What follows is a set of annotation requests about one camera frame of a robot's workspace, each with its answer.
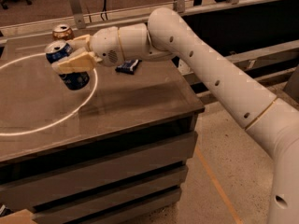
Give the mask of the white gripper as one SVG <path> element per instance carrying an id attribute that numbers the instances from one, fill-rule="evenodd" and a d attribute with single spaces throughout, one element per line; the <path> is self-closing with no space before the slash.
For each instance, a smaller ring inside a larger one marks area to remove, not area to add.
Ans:
<path id="1" fill-rule="evenodd" d="M 92 38 L 90 35 L 78 36 L 67 40 L 67 43 L 74 50 L 85 48 L 87 51 L 75 55 L 71 54 L 54 62 L 51 67 L 59 75 L 91 71 L 100 62 L 105 66 L 116 66 L 122 62 L 119 29 L 117 27 L 101 29 Z"/>

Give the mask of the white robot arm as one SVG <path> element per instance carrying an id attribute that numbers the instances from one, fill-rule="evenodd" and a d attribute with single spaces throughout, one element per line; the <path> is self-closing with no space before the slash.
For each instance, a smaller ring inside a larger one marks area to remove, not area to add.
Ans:
<path id="1" fill-rule="evenodd" d="M 176 11 L 159 7 L 146 24 L 102 29 L 69 42 L 72 54 L 55 62 L 59 74 L 112 66 L 114 51 L 129 59 L 178 56 L 238 125 L 274 160 L 267 224 L 299 224 L 299 112 L 200 39 Z"/>

